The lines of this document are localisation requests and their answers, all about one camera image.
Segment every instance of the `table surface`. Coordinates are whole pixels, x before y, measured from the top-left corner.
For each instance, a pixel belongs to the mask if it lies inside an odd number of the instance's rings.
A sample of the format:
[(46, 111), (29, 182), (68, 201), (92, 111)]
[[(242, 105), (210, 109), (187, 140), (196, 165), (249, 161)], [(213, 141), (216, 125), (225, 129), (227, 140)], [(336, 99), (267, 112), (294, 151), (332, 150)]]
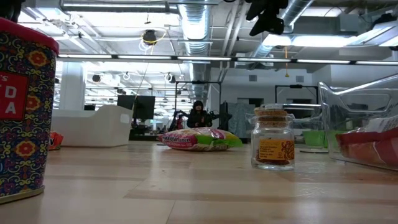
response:
[(185, 152), (156, 142), (49, 152), (42, 195), (0, 205), (0, 223), (398, 223), (398, 173), (298, 152), (251, 168), (250, 148)]

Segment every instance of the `red lid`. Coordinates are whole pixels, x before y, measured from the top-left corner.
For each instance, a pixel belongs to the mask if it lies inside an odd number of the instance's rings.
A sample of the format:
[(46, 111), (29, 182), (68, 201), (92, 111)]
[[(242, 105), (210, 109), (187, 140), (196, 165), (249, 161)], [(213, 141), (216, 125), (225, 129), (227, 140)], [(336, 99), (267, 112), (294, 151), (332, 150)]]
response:
[(21, 39), (40, 43), (44, 46), (49, 47), (50, 49), (55, 51), (55, 53), (59, 53), (60, 46), (53, 38), (47, 37), (46, 35), (37, 32), (36, 30), (21, 26), (7, 19), (0, 18), (0, 32), (8, 32), (10, 34), (14, 34), (20, 37)]

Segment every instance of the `orange label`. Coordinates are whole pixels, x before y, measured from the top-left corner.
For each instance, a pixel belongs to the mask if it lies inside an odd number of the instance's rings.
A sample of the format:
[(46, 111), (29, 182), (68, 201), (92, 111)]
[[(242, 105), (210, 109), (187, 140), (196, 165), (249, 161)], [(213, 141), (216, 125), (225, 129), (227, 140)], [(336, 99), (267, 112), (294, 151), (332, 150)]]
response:
[(294, 142), (292, 140), (260, 140), (259, 158), (292, 160), (294, 159)]

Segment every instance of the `dark hoodie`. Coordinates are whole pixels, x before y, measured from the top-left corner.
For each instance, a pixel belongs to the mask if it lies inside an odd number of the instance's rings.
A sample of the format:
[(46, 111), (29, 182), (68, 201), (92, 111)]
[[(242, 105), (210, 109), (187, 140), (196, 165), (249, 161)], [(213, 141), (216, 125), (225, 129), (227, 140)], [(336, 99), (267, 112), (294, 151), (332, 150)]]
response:
[[(201, 111), (199, 113), (195, 109), (197, 106), (201, 106)], [(193, 104), (191, 113), (189, 114), (187, 126), (189, 128), (202, 128), (202, 127), (210, 127), (211, 125), (212, 123), (211, 120), (209, 121), (208, 119), (207, 112), (203, 110), (203, 103), (199, 100), (196, 101)]]

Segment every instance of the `glass jar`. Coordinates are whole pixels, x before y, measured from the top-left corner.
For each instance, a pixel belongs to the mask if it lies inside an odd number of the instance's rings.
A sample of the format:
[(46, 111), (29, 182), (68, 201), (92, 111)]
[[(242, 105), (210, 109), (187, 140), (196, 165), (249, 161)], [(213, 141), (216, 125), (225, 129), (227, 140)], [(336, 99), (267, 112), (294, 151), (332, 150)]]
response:
[(284, 110), (257, 110), (251, 134), (251, 164), (267, 170), (294, 168), (293, 117)]

